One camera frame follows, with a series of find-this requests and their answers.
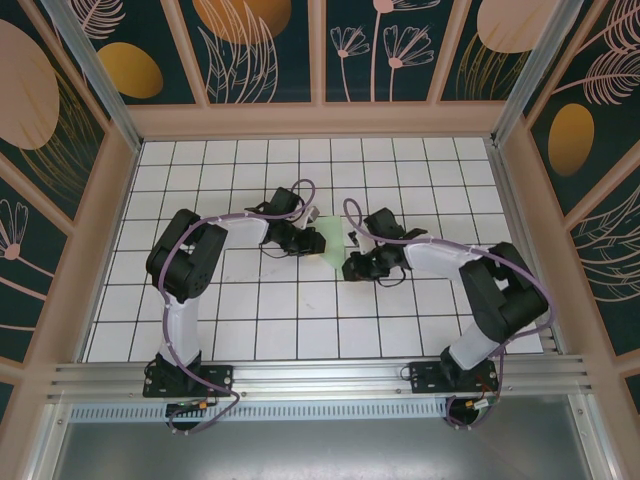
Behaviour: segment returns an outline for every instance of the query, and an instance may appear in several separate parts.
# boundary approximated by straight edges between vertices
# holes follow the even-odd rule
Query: white tile floor
[[[161,304],[144,263],[178,209],[241,211],[305,177],[322,215],[342,215],[353,197],[364,213],[390,208],[407,229],[487,246],[510,240],[479,138],[145,143],[85,360],[153,357]],[[470,313],[462,287],[428,272],[383,288],[337,281],[320,258],[228,250],[201,297],[199,340],[216,361],[429,356],[460,336]],[[537,336],[509,347],[541,351]]]

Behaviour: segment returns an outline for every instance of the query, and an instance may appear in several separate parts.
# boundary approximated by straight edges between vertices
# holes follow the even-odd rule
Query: orange circle
[[[549,131],[549,162],[558,175],[570,177],[589,156],[595,125],[589,110],[577,103],[560,109]]]
[[[251,11],[249,15],[245,3]],[[275,38],[291,18],[291,0],[193,0],[193,7],[217,37],[240,45],[260,43],[259,19]]]

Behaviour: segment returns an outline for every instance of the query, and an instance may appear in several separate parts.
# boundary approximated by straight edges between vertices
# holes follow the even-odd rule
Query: green cloth
[[[324,253],[320,255],[320,258],[331,265],[338,272],[338,280],[342,280],[342,265],[347,258],[342,220],[340,217],[319,217],[309,226],[315,227],[316,231],[320,232],[327,241]]]

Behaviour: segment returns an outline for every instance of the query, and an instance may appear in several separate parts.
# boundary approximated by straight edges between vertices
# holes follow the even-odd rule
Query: grid line
[[[150,300],[150,297],[147,297],[145,300],[145,291],[147,295],[149,293],[153,294],[154,292],[152,291],[152,287],[149,285],[148,278],[145,276],[144,280],[139,280],[137,277],[140,275],[136,274],[136,272],[139,272],[137,267],[127,268],[127,262],[123,262],[123,259],[128,259],[130,257],[136,262],[142,261],[142,257],[145,252],[148,251],[146,248],[142,247],[142,244],[143,242],[146,242],[146,238],[150,234],[149,231],[153,230],[155,239],[161,233],[162,226],[168,222],[164,217],[167,217],[167,215],[171,213],[168,211],[170,208],[168,202],[170,200],[172,205],[176,203],[176,208],[180,208],[181,204],[190,208],[188,205],[192,203],[193,197],[195,197],[197,209],[202,208],[204,205],[209,205],[208,208],[211,208],[213,211],[206,213],[211,214],[216,214],[218,212],[229,213],[232,208],[234,211],[239,211],[243,208],[254,206],[254,202],[257,204],[268,199],[273,190],[279,186],[276,185],[277,182],[274,183],[271,180],[271,175],[284,175],[284,177],[281,178],[286,178],[287,180],[283,181],[284,183],[288,183],[289,177],[293,178],[297,172],[297,177],[300,178],[305,171],[305,168],[307,168],[302,165],[302,142],[300,139],[296,139],[295,143],[290,142],[288,145],[272,144],[270,140],[265,142],[266,145],[263,143],[261,146],[252,146],[243,142],[245,141],[239,140],[235,141],[233,145],[221,144],[221,148],[224,148],[224,157],[220,155],[218,155],[218,157],[220,159],[224,159],[224,163],[213,162],[212,153],[215,153],[214,149],[216,149],[217,146],[215,141],[208,142],[204,145],[203,150],[201,150],[202,146],[197,150],[199,152],[198,154],[202,155],[202,163],[180,163],[180,169],[177,170],[174,168],[177,161],[177,159],[174,158],[175,153],[178,152],[178,150],[182,151],[184,149],[181,149],[181,146],[178,145],[178,143],[171,142],[171,146],[167,145],[163,150],[164,155],[166,155],[164,158],[166,158],[166,160],[169,160],[170,158],[168,166],[166,163],[162,165],[169,169],[168,172],[166,172],[166,178],[162,178],[162,181],[165,184],[164,190],[143,190],[143,188],[145,186],[158,186],[160,176],[165,174],[165,169],[156,168],[155,170],[141,170],[140,165],[136,166],[134,183],[132,184],[131,191],[128,193],[128,202],[125,208],[124,220],[117,233],[118,237],[117,242],[115,243],[116,249],[109,263],[109,272],[106,276],[104,285],[105,288],[113,286],[122,288],[122,293],[127,296],[129,302],[125,306],[119,306],[115,303],[110,304],[108,302],[112,302],[113,299],[118,296],[114,294],[116,292],[120,294],[121,292],[113,290],[112,294],[108,297],[104,295],[104,292],[102,293],[99,300],[100,305],[97,309],[97,314],[94,317],[94,333],[88,342],[88,353],[85,358],[93,356],[96,359],[99,358],[102,360],[104,355],[100,352],[104,352],[106,348],[106,340],[104,336],[115,336],[115,332],[123,332],[123,330],[126,330],[126,335],[120,335],[121,338],[118,338],[117,341],[129,342],[126,346],[128,351],[127,358],[132,359],[134,356],[136,356],[136,358],[139,357],[141,348],[143,347],[148,349],[145,351],[150,351],[152,340],[146,338],[146,332],[152,331],[155,327],[152,328],[147,326],[138,329],[138,326],[149,323],[157,324],[160,322],[155,310],[153,311],[153,314],[147,315],[147,312],[151,313],[149,310],[150,305],[147,303]],[[451,238],[453,235],[453,239],[455,239],[455,236],[457,235],[466,234],[466,238],[475,236],[476,244],[487,246],[494,245],[493,242],[488,243],[486,241],[487,239],[491,238],[491,240],[493,240],[493,237],[497,237],[497,240],[500,238],[501,234],[493,234],[491,237],[487,234],[487,237],[484,238],[485,241],[481,242],[479,237],[479,227],[482,227],[484,229],[483,231],[487,231],[487,228],[490,228],[493,225],[501,226],[502,220],[499,218],[489,219],[487,217],[486,220],[482,218],[481,223],[481,219],[476,218],[477,215],[482,214],[490,214],[496,217],[498,215],[502,215],[504,217],[504,212],[490,213],[490,211],[493,212],[494,210],[499,210],[499,204],[497,204],[494,199],[494,192],[492,193],[491,190],[489,190],[489,187],[497,189],[495,183],[489,184],[492,174],[491,169],[487,169],[486,166],[481,164],[473,166],[469,163],[488,162],[488,160],[478,158],[477,160],[465,160],[463,162],[460,159],[458,145],[455,141],[451,140],[455,149],[451,149],[451,160],[429,160],[427,155],[427,146],[425,145],[424,139],[415,139],[402,145],[396,145],[393,139],[385,138],[377,144],[382,150],[374,152],[374,157],[376,158],[373,159],[370,156],[369,160],[365,157],[365,147],[369,148],[370,146],[365,145],[365,142],[363,142],[363,139],[361,138],[347,139],[346,142],[332,142],[327,139],[326,142],[328,146],[328,152],[326,152],[327,156],[323,157],[323,161],[321,162],[312,162],[309,164],[310,168],[317,169],[323,176],[326,176],[328,172],[330,177],[326,179],[326,183],[320,182],[321,186],[317,188],[319,198],[316,201],[316,205],[323,207],[321,215],[333,214],[343,218],[344,212],[341,211],[342,205],[337,204],[339,198],[355,196],[355,198],[359,199],[362,203],[363,210],[365,211],[363,214],[364,216],[371,213],[371,208],[382,208],[387,206],[394,211],[398,221],[399,216],[402,215],[402,222],[405,228],[409,228],[409,222],[411,222],[412,226],[421,226],[422,221],[420,221],[420,219],[424,219],[429,230],[433,230],[434,233],[437,230],[440,232],[440,235],[446,235],[447,238]],[[293,155],[293,149],[296,148],[296,146],[297,162],[281,161],[282,159],[293,160],[295,158]],[[402,167],[402,162],[405,160],[398,158],[399,149],[402,150],[403,156],[415,158],[412,160],[406,160],[413,162],[414,165]],[[273,153],[276,151],[282,152],[282,155],[273,156]],[[241,163],[243,168],[241,169],[236,168],[239,164],[239,156],[242,157],[240,160],[250,160],[249,163],[242,161]],[[155,159],[146,159],[144,167],[151,166],[154,162]],[[394,163],[393,170],[390,166],[390,162]],[[418,167],[416,165],[423,165],[425,162],[426,172],[423,170],[422,166]],[[436,163],[444,164],[447,162],[449,162],[449,167],[436,165]],[[294,166],[276,166],[283,164],[295,165],[296,163],[297,168]],[[251,165],[264,168],[264,176],[262,175],[262,170],[258,170],[258,168],[254,169],[250,167]],[[276,166],[274,173],[270,174],[269,172],[270,170],[273,170],[274,166]],[[170,190],[171,195],[167,195],[167,187],[169,186],[172,169],[175,173],[171,178],[171,186],[183,187],[183,189],[172,189]],[[139,185],[136,187],[135,181],[139,178],[141,172],[143,172],[144,181],[138,182]],[[442,185],[434,185],[434,175],[437,177],[436,180],[441,181]],[[446,191],[447,188],[451,187],[455,187],[458,190]],[[469,189],[471,187],[484,187],[484,189],[481,188],[476,192],[473,190],[470,191]],[[440,204],[438,204],[435,196],[438,188],[445,189],[443,191],[438,191],[440,195]],[[466,201],[465,197],[462,197],[462,192],[459,190],[461,188],[465,189]],[[309,189],[301,188],[298,193],[308,193],[308,191]],[[432,195],[433,205],[426,202],[424,203],[424,206],[421,206],[421,203],[418,202],[421,195]],[[328,204],[325,205],[326,201],[331,202],[330,206]],[[452,206],[449,206],[446,203],[448,201],[454,202]],[[156,213],[158,205],[160,205],[160,210]],[[410,205],[410,208],[408,209],[412,213],[407,213],[407,205]],[[471,224],[468,220],[469,216],[471,216],[471,220],[474,222],[473,233]],[[348,225],[344,223],[344,220],[342,221],[344,228],[346,229]],[[149,225],[136,224],[135,222],[149,222]],[[443,231],[443,225],[447,227],[446,232]],[[348,243],[348,239],[345,238],[345,242],[345,247],[348,249],[347,253],[353,251],[353,248],[349,248],[350,244]],[[275,253],[278,252],[278,249],[272,246],[266,247],[265,250]],[[241,357],[243,360],[253,359],[253,361],[260,361],[258,358],[262,358],[267,351],[269,353],[266,353],[266,355],[269,357],[294,358],[294,348],[292,345],[294,341],[296,359],[311,357],[322,358],[322,355],[329,356],[329,358],[335,358],[336,350],[338,358],[393,358],[397,357],[397,354],[402,355],[403,349],[405,353],[410,353],[410,356],[417,356],[419,354],[430,355],[433,353],[431,350],[434,349],[435,345],[434,340],[430,337],[433,333],[431,329],[435,328],[435,332],[441,331],[444,335],[453,335],[455,333],[451,323],[441,326],[438,321],[435,320],[436,318],[442,319],[443,322],[457,322],[457,331],[458,333],[462,333],[461,318],[466,315],[466,313],[462,313],[463,308],[460,302],[464,301],[464,298],[459,295],[456,297],[456,292],[458,290],[453,288],[453,284],[451,282],[449,282],[449,289],[445,289],[444,284],[433,284],[433,288],[437,289],[433,290],[431,286],[424,283],[424,280],[431,280],[433,279],[432,277],[427,276],[425,278],[424,275],[418,275],[416,272],[408,272],[407,281],[412,282],[412,285],[411,287],[404,285],[400,290],[398,290],[398,293],[393,292],[393,288],[385,289],[385,291],[382,292],[375,284],[372,286],[372,293],[368,290],[369,287],[358,289],[358,287],[354,286],[353,290],[350,290],[351,287],[346,287],[347,291],[353,291],[354,295],[362,294],[362,299],[364,299],[362,301],[367,303],[371,301],[375,302],[375,304],[370,307],[359,307],[357,303],[354,304],[354,302],[359,301],[357,300],[358,297],[354,299],[350,293],[345,295],[345,283],[343,280],[339,280],[335,271],[331,271],[332,275],[326,275],[324,272],[320,271],[314,272],[313,269],[316,268],[314,267],[314,263],[303,263],[307,262],[306,259],[295,258],[295,262],[291,258],[283,260],[285,262],[283,264],[283,268],[286,269],[286,272],[285,270],[282,270],[282,273],[279,273],[280,270],[278,262],[274,263],[270,260],[267,261],[268,259],[260,254],[260,258],[256,259],[258,267],[257,278],[249,278],[247,276],[249,273],[244,274],[243,276],[243,272],[241,271],[243,268],[247,268],[247,272],[254,272],[255,270],[256,265],[253,263],[253,260],[247,260],[247,255],[250,255],[251,257],[256,255],[256,253],[249,252],[255,251],[255,248],[242,247],[225,250],[221,258],[222,264],[218,265],[216,275],[211,281],[211,288],[218,289],[218,297],[216,299],[214,296],[215,293],[212,292],[210,297],[211,313],[207,312],[206,315],[203,314],[202,316],[207,318],[206,320],[201,320],[201,322],[204,322],[203,325],[206,325],[205,328],[208,330],[207,335],[211,335],[210,332],[213,330],[213,338],[211,339],[211,342],[213,343],[211,345],[211,355],[212,358],[216,357],[216,355],[218,356],[216,361],[233,361],[233,358],[236,357]],[[117,269],[114,268],[116,252],[118,254],[125,254],[121,257],[119,265],[117,265]],[[303,273],[301,268],[303,267],[305,269],[309,269],[308,271],[310,276],[308,278],[310,279],[301,279]],[[423,284],[418,286],[415,284],[416,281],[420,281]],[[295,282],[295,289],[291,285],[293,282]],[[140,288],[142,290],[140,296],[137,297],[137,289]],[[283,292],[286,292],[286,296],[284,296],[284,293],[281,298],[278,296],[280,289],[284,289]],[[267,290],[268,292],[274,292],[273,295],[275,295],[276,298],[272,298],[273,295],[269,293],[269,298],[262,302],[263,309],[261,311],[260,295],[268,293]],[[245,309],[243,311],[242,308],[227,308],[230,306],[230,302],[228,303],[230,300],[228,296],[231,295],[233,297],[235,294],[233,293],[234,291],[242,292],[237,293],[238,296],[243,295],[244,292],[246,292],[247,295],[251,296],[251,302],[253,302],[252,296],[256,295],[255,314],[252,309]],[[434,292],[444,293],[447,291],[450,293],[446,294],[447,298],[445,303],[442,305],[433,303],[438,302],[440,298]],[[222,299],[223,294],[226,298],[226,301],[224,302],[224,299]],[[331,308],[328,308],[329,305],[326,303],[329,300],[329,295],[334,296],[333,301],[335,302],[335,306],[332,306]],[[431,300],[425,302],[422,298],[424,295],[429,296]],[[394,303],[394,299],[396,298],[401,299],[401,301],[404,302],[402,304],[403,306],[397,307],[398,303]],[[310,305],[305,306],[304,302],[308,302]],[[137,306],[136,318],[129,318],[130,316],[134,316],[133,312],[135,306]],[[358,341],[359,338],[358,330],[354,330],[353,326],[346,326],[346,322],[353,319],[370,319],[367,322],[361,321],[356,324],[362,325],[362,328],[366,329],[363,330],[363,332],[369,332],[366,337],[366,345],[363,348],[358,347],[354,349],[353,347],[354,342]],[[394,323],[393,320],[395,319],[404,319],[404,321]],[[264,323],[273,321],[281,323]],[[333,335],[334,327],[331,323],[333,321],[335,321],[336,329],[335,338]],[[417,330],[415,329],[414,321],[417,322]],[[96,326],[99,322],[128,326],[107,329],[102,333],[99,331],[100,329],[98,329],[96,334]],[[219,331],[218,327],[221,326],[220,322],[224,324],[224,329]],[[252,322],[252,325],[255,328],[254,331],[251,331],[250,324],[247,322]],[[341,332],[341,322],[343,322],[344,326],[343,332]],[[259,330],[260,325],[267,327],[262,333]],[[139,334],[140,336],[143,331],[145,332],[145,335],[142,335],[141,338],[136,340],[136,334]],[[377,339],[374,337],[375,331],[377,331]],[[416,334],[420,336],[419,347],[417,339],[415,339]],[[96,344],[96,338],[98,346],[93,348],[93,345]],[[403,347],[398,343],[400,341],[398,339],[405,339],[409,343]],[[269,342],[269,344],[265,343],[258,345],[261,341]],[[230,347],[229,342],[239,342],[239,344],[236,345],[234,343],[233,346]],[[386,355],[383,353],[383,343],[386,348]],[[119,355],[124,355],[124,343],[121,343],[120,345]],[[369,356],[374,351],[377,351],[377,355],[373,357]]]
[[[173,166],[173,156],[176,153],[176,145],[177,145],[177,143],[173,144],[173,151],[171,152],[171,162],[169,163],[169,171],[167,172],[167,180],[166,180],[166,184],[165,184],[165,191],[162,194],[162,202],[160,203],[160,211],[158,212],[158,223],[156,224],[156,230],[155,230],[155,234],[154,234],[154,237],[153,237],[154,240],[157,237],[158,229],[160,228],[160,218],[162,218],[162,207],[164,206],[164,198],[165,198],[166,193],[167,193],[166,189],[169,186],[169,176],[171,174],[171,168]],[[147,276],[148,275],[145,275],[144,285],[147,284]],[[138,319],[140,317],[140,309],[142,308],[142,299],[144,298],[144,289],[145,289],[145,286],[142,287],[142,292],[140,294],[140,302],[138,304],[138,314],[136,315],[136,323],[135,323],[135,325],[133,327],[133,335],[131,336],[131,346],[129,347],[129,355],[127,356],[127,360],[128,361],[131,361],[131,353],[133,352],[133,343],[136,340],[136,332],[138,331]]]
[[[395,143],[392,141],[391,142],[391,149],[393,151],[393,158],[396,157],[396,145]],[[402,223],[404,224],[405,229],[407,228],[407,225],[405,223],[405,219],[404,219],[404,201],[402,199],[402,188],[400,187],[400,173],[398,172],[398,162],[394,162],[395,164],[395,170],[396,170],[396,177],[398,179],[398,191],[400,192],[400,210],[402,213]],[[418,297],[416,294],[416,283],[413,281],[413,272],[409,272],[411,274],[411,289],[413,291],[413,303],[415,305],[416,308],[416,323],[418,324],[418,335],[420,336],[420,350],[422,351],[422,355],[424,356],[424,342],[422,340],[422,328],[420,326],[420,315],[419,315],[419,309],[418,309]]]
[[[362,150],[362,174],[364,176],[364,198],[365,198],[365,202],[367,203],[367,212],[371,213],[371,210],[369,210],[369,190],[367,189],[367,172],[365,170],[364,145],[362,143],[362,139],[360,139],[360,148]],[[376,324],[378,325],[378,349],[380,351],[380,358],[382,358],[384,357],[384,354],[382,353],[382,330],[380,328],[380,308],[378,306],[378,288],[375,284],[373,285],[373,298],[376,302]]]

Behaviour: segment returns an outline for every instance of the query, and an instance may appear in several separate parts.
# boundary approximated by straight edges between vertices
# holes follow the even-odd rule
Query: dark green wallpaper
[[[529,51],[498,53],[482,43],[477,25],[482,3],[471,3],[441,100],[506,100],[529,58]]]
[[[127,105],[195,103],[160,0],[70,6]]]
[[[22,362],[67,237],[0,179],[0,356]]]
[[[639,11],[607,4],[531,128],[565,214],[640,139]]]
[[[307,0],[180,0],[180,8],[211,103],[311,101]]]
[[[542,89],[544,89],[544,87],[546,86],[549,76],[551,76],[551,73],[558,66],[558,62],[560,62],[560,59],[564,55],[564,52],[567,50],[567,46],[571,42],[571,39],[573,38],[573,36],[576,34],[576,31],[580,28],[580,25],[582,24],[584,17],[587,15],[592,5],[593,5],[593,0],[584,0],[584,2],[582,3],[582,8],[580,8],[580,13],[578,13],[578,16],[573,22],[573,25],[571,26],[569,33],[565,37],[564,42],[562,42],[562,45],[560,45],[560,48],[556,52],[556,56],[553,58],[551,65],[549,65],[549,68],[547,68],[547,71],[542,76],[540,83],[538,84],[537,88],[531,95],[531,98],[527,102],[527,105],[524,107],[525,116],[529,115],[529,112],[538,101],[538,98],[540,97],[540,93],[542,93]]]
[[[616,355],[640,348],[640,168],[571,236]]]
[[[636,411],[640,415],[640,374],[627,377],[625,382],[633,399],[633,404],[636,406]]]
[[[96,101],[98,102],[98,105],[100,105],[100,109],[102,110],[102,113],[104,113],[104,115],[111,120],[111,115],[109,114],[109,112],[107,111],[107,109],[105,108],[104,104],[102,103],[102,100],[100,99],[100,97],[98,96],[98,94],[96,93],[96,91],[93,88],[93,85],[91,85],[91,82],[89,82],[87,80],[87,78],[84,76],[84,73],[82,72],[82,68],[80,67],[80,64],[76,61],[76,58],[73,56],[73,53],[71,53],[71,50],[69,50],[69,48],[67,47],[66,42],[64,42],[62,40],[62,37],[60,36],[60,34],[58,33],[58,31],[55,29],[55,27],[53,26],[53,22],[51,21],[51,17],[49,17],[49,14],[47,13],[47,10],[44,8],[44,6],[42,5],[42,3],[40,2],[40,0],[38,0],[36,2],[36,6],[40,9],[40,13],[42,14],[42,16],[44,17],[44,19],[47,21],[47,23],[49,24],[49,27],[51,28],[51,30],[54,32],[54,34],[56,35],[57,39],[58,39],[58,43],[60,43],[62,45],[62,48],[64,48],[64,51],[67,54],[67,57],[69,57],[69,59],[71,60],[71,62],[73,63],[74,67],[76,67],[76,70],[78,71],[78,73],[80,73],[85,81],[85,84],[89,87],[89,90],[91,90],[91,94],[93,95],[93,98],[96,99]]]
[[[0,5],[0,38],[0,153],[73,219],[104,131],[15,0]]]
[[[452,2],[374,3],[327,1],[327,102],[426,100]]]
[[[0,424],[4,417],[4,412],[7,410],[9,400],[11,399],[11,393],[13,392],[13,385],[0,382]]]

